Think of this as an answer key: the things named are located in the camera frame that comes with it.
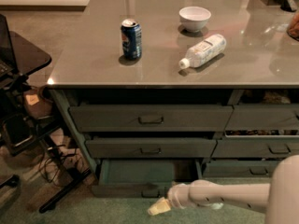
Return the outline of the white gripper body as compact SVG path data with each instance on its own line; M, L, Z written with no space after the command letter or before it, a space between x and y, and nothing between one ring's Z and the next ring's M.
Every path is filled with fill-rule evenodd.
M167 192L167 200L172 207L184 209L191 204L189 199L189 185L178 184Z

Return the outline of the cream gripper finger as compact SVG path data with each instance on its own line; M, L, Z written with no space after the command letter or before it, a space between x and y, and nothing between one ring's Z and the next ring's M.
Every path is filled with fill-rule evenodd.
M150 216L156 216L162 213L166 213L170 210L170 202L166 198L161 198L148 209L148 214Z

